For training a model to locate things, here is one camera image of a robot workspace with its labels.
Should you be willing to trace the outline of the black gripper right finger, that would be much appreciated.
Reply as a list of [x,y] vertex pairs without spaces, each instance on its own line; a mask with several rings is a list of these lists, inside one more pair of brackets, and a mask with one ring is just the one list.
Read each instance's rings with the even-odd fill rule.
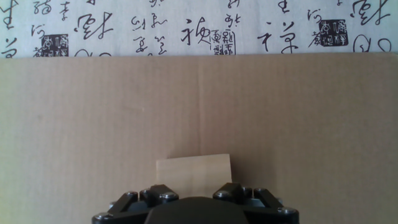
[[299,211],[283,205],[264,187],[226,183],[213,193],[213,199],[237,205],[248,223],[299,224]]

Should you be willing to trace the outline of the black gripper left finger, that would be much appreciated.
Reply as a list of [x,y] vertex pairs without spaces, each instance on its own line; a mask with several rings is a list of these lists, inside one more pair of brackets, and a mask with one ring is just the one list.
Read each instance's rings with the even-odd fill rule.
[[127,191],[114,201],[108,211],[91,218],[92,224],[141,224],[157,206],[179,199],[179,195],[164,184],[153,185],[139,192]]

